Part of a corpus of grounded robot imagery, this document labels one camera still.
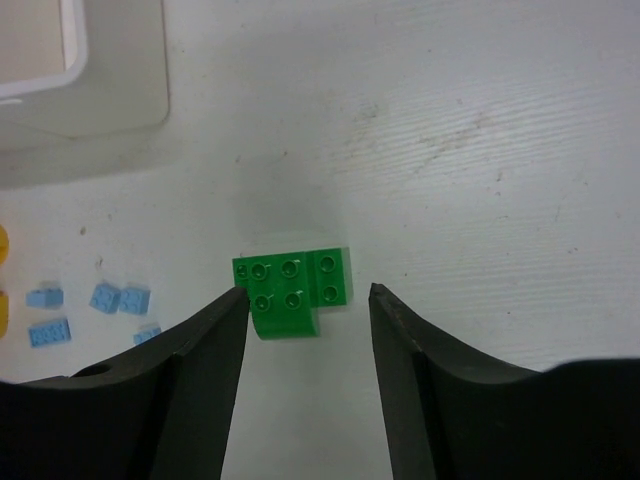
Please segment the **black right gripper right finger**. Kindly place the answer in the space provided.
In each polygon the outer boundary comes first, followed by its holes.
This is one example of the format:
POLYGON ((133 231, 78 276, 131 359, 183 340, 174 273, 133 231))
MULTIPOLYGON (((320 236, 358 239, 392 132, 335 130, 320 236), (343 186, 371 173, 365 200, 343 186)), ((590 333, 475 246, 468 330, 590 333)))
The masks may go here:
POLYGON ((537 372, 462 342, 384 285, 369 311, 395 478, 638 477, 637 360, 537 372))

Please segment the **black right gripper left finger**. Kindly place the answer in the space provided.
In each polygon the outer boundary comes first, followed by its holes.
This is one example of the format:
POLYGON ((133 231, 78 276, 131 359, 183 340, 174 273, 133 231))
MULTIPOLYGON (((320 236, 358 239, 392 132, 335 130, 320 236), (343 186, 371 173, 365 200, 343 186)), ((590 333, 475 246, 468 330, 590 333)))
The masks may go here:
POLYGON ((217 479, 243 362, 247 292, 71 376, 1 386, 5 479, 217 479))

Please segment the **green lego brick stack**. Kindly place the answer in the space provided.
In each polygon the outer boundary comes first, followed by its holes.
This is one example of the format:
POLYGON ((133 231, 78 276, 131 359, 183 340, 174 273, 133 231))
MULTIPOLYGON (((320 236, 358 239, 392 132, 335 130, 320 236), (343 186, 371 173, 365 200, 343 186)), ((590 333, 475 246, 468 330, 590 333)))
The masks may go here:
POLYGON ((318 337, 318 311, 345 307, 353 296, 347 247, 236 257, 232 267, 262 340, 318 337))

